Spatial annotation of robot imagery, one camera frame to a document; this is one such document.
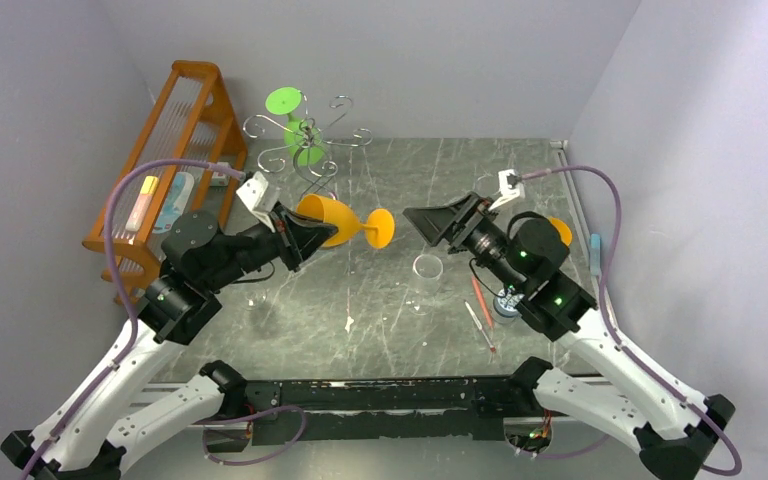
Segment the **metal hook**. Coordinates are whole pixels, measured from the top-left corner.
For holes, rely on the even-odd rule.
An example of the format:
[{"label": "metal hook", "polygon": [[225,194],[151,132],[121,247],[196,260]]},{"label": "metal hook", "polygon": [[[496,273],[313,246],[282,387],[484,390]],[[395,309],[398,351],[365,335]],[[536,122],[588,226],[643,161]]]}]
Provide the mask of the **metal hook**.
[{"label": "metal hook", "polygon": [[263,170],[263,171],[264,171],[264,172],[266,172],[266,173],[278,173],[278,172],[280,172],[280,171],[284,170],[284,167],[287,165],[287,160],[286,160],[286,159],[284,159],[284,158],[278,158],[278,160],[281,160],[281,167],[280,167],[280,168],[277,168],[277,169],[274,169],[274,170],[270,170],[270,169],[266,168],[266,167],[263,165],[263,155],[264,155],[265,153],[267,153],[267,152],[274,152],[274,151],[277,151],[277,150],[284,150],[284,149],[287,149],[287,148],[292,148],[292,147],[294,147],[294,146],[296,146],[296,147],[300,147],[300,146],[301,146],[301,144],[300,144],[300,143],[295,143],[295,144],[293,144],[293,145],[281,145],[280,147],[267,148],[266,150],[264,150],[264,151],[260,152],[260,153],[257,155],[257,166],[258,166],[258,168],[260,168],[261,170]]},{"label": "metal hook", "polygon": [[339,116],[339,117],[335,118],[335,119],[334,119],[334,121],[332,121],[331,123],[329,123],[327,127],[323,128],[323,129],[322,129],[322,131],[323,131],[323,132],[324,132],[324,131],[326,131],[326,130],[328,130],[329,128],[331,128],[331,127],[332,127],[332,126],[333,126],[335,123],[337,123],[337,122],[339,122],[340,120],[342,120],[342,119],[343,119],[343,117],[345,117],[346,115],[348,115],[348,114],[349,114],[349,111],[351,111],[351,109],[352,109],[352,108],[354,108],[354,106],[355,106],[355,102],[354,102],[354,100],[352,100],[351,98],[349,98],[349,97],[347,97],[347,96],[345,96],[345,95],[337,95],[336,97],[332,98],[332,99],[331,99],[331,101],[330,101],[330,102],[328,102],[328,107],[329,107],[329,108],[332,108],[332,109],[341,108],[341,107],[343,107],[344,105],[346,105],[346,103],[344,102],[344,100],[348,101],[348,108],[346,108],[346,111],[345,111],[345,112],[343,112],[342,114],[340,114],[340,116]]},{"label": "metal hook", "polygon": [[[276,122],[275,120],[272,120],[271,118],[267,117],[266,115],[252,115],[252,116],[248,117],[243,122],[243,132],[245,132],[245,134],[248,135],[251,138],[258,138],[261,135],[263,135],[264,133],[266,133],[266,130],[263,127],[261,127],[260,124],[257,123],[257,120],[254,120],[255,118],[259,118],[261,120],[266,120],[269,123],[271,123],[271,124],[275,125],[276,127],[280,128],[281,130],[284,130],[285,132],[293,133],[292,130],[290,130],[289,128],[285,127],[284,125],[281,125],[280,123]],[[252,122],[252,127],[257,128],[258,130],[260,130],[260,132],[256,133],[256,134],[255,133],[251,133],[249,131],[249,122]]]},{"label": "metal hook", "polygon": [[[299,165],[299,158],[301,157],[302,152],[306,152],[306,151],[310,150],[310,148],[299,148],[296,151],[295,155],[293,155],[293,168],[294,168],[294,170],[296,171],[296,174],[299,177],[301,177],[304,181],[306,181],[306,182],[308,182],[310,184],[304,190],[304,192],[302,192],[302,194],[299,196],[299,200],[300,201],[301,201],[302,198],[304,198],[305,195],[307,195],[308,193],[311,193],[310,191],[314,187],[318,187],[318,188],[316,188],[316,190],[313,191],[312,193],[319,193],[322,189],[325,188],[326,185],[328,185],[329,182],[331,182],[331,179],[333,179],[334,176],[337,174],[337,164],[334,162],[333,159],[331,159],[331,153],[328,152],[328,150],[322,148],[319,145],[316,145],[316,146],[311,147],[311,148],[319,148],[319,149],[321,149],[323,151],[323,153],[328,157],[328,160],[326,160],[323,164],[324,165],[329,165],[328,168],[331,169],[333,173],[331,173],[330,175],[323,175],[323,174],[316,173],[316,172],[313,171],[313,169],[310,168],[311,167],[310,163],[308,163],[307,170],[308,170],[308,172],[311,175],[313,175],[315,177],[315,179],[311,180],[307,176],[303,175],[302,171],[301,171],[301,165]],[[322,179],[325,179],[325,182],[320,184],[319,182]],[[330,189],[325,189],[325,190],[328,192],[328,195],[331,198],[334,198],[334,199],[337,198],[337,195],[332,190],[330,190]]]},{"label": "metal hook", "polygon": [[352,132],[352,137],[357,139],[355,143],[342,143],[332,140],[323,140],[323,142],[328,145],[337,145],[340,147],[365,147],[372,143],[373,140],[372,132],[367,128],[356,128],[355,131]]}]

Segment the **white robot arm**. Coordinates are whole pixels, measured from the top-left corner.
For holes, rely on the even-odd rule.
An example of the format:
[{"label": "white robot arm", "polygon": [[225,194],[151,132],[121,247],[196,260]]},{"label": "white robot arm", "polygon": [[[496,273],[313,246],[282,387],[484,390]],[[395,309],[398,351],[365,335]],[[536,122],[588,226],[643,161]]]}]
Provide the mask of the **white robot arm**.
[{"label": "white robot arm", "polygon": [[[620,392],[605,393],[532,357],[508,379],[514,396],[616,438],[662,480],[694,478],[719,435],[700,421],[693,407],[705,406],[704,415],[721,432],[734,406],[725,397],[705,396],[685,385],[622,332],[609,332],[595,300],[558,269],[569,251],[547,219],[533,212],[518,214],[515,219],[526,221],[513,236],[493,224],[495,209],[523,195],[522,185],[506,183],[511,175],[512,171],[499,175],[504,201],[491,205],[471,193],[452,205],[406,209],[404,214],[429,244],[446,240],[450,253],[468,250],[477,266],[489,269],[511,292],[523,294],[516,308],[525,322],[593,365]],[[174,228],[182,233],[164,241],[167,258],[161,276],[138,306],[140,320],[132,350],[114,363],[131,335],[131,326],[126,325],[87,380],[53,415],[32,431],[13,432],[2,443],[2,451],[14,465],[25,468],[35,452],[44,451],[30,468],[37,478],[116,480],[187,426],[209,417],[243,416],[247,382],[219,361],[205,365],[177,391],[124,415],[134,396],[219,311],[215,292],[275,258],[297,269],[335,232],[333,226],[285,210],[262,175],[249,178],[238,195],[260,223],[227,236],[206,212],[180,218]],[[628,352],[667,379],[679,396]],[[111,366],[114,371],[93,390],[68,428],[58,438],[50,438],[61,415],[99,372]]]}]

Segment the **gray table surface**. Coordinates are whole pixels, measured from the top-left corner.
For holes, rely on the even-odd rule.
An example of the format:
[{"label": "gray table surface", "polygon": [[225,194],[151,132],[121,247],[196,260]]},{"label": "gray table surface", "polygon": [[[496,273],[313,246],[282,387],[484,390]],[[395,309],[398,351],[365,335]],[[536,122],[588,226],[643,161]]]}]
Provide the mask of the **gray table surface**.
[{"label": "gray table surface", "polygon": [[[263,148],[276,145],[252,142],[247,169],[256,168],[255,157]],[[361,219],[376,208],[389,209],[396,219],[393,242],[375,250],[360,234],[347,244],[320,250],[298,273],[287,272],[278,262],[276,274],[266,282],[225,288],[219,295],[224,308],[155,381],[186,381],[215,359],[249,379],[509,374],[529,356],[558,362],[571,374],[594,373],[580,359],[567,360],[521,320],[490,331],[498,349],[491,354],[463,305],[469,301],[481,317],[469,254],[450,256],[442,245],[426,246],[401,213],[406,207],[448,203],[471,189],[490,193],[486,188],[495,183],[496,172],[556,166],[550,153],[547,140],[531,139],[377,139],[362,148],[335,147],[339,171],[329,187]],[[288,206],[295,206],[307,186],[292,170],[288,165],[267,174],[281,186],[281,201]],[[571,205],[563,179],[544,177],[531,181],[525,201],[496,222],[504,227],[513,213],[534,210],[572,227]],[[254,222],[237,201],[225,230],[234,233]],[[430,299],[432,311],[424,316],[414,315],[405,304],[411,265],[421,253],[439,256],[444,268],[440,290]],[[593,293],[579,241],[571,245],[563,271]],[[482,278],[499,286],[489,273]],[[245,305],[245,289],[251,288],[267,290],[267,301],[254,310]],[[485,294],[485,299],[489,306],[491,296]],[[347,327],[348,317],[353,322]]]}]

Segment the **white wall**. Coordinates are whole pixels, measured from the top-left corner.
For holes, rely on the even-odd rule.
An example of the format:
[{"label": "white wall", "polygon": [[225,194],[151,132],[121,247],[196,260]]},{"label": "white wall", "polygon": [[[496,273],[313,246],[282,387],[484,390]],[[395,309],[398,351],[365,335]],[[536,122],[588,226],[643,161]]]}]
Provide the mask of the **white wall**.
[{"label": "white wall", "polygon": [[[122,324],[81,239],[150,107],[100,4],[0,1],[0,443],[50,415]],[[0,452],[0,479],[18,473]]]},{"label": "white wall", "polygon": [[217,63],[241,116],[301,88],[346,134],[568,138],[639,0],[106,0],[159,91],[178,59]]},{"label": "white wall", "polygon": [[[768,2],[644,0],[570,145],[623,196],[621,324],[737,405],[741,478],[768,478]],[[610,232],[606,188],[576,180]],[[731,460],[718,447],[712,462]]]}]

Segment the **pen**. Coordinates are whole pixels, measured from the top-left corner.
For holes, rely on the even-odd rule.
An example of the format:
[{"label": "pen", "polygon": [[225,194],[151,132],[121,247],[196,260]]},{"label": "pen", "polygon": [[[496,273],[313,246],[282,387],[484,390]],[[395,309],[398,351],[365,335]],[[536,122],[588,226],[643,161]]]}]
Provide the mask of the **pen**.
[{"label": "pen", "polygon": [[464,305],[466,305],[466,309],[469,310],[469,316],[472,317],[472,321],[475,323],[475,326],[478,328],[478,331],[481,332],[481,336],[483,336],[484,340],[487,341],[487,346],[490,347],[490,351],[493,353],[496,353],[496,346],[493,345],[493,342],[490,341],[490,337],[487,336],[487,332],[484,331],[484,326],[481,325],[481,321],[478,320],[478,317],[475,315],[475,312],[472,310],[472,307],[469,306],[469,302],[464,300]]}]

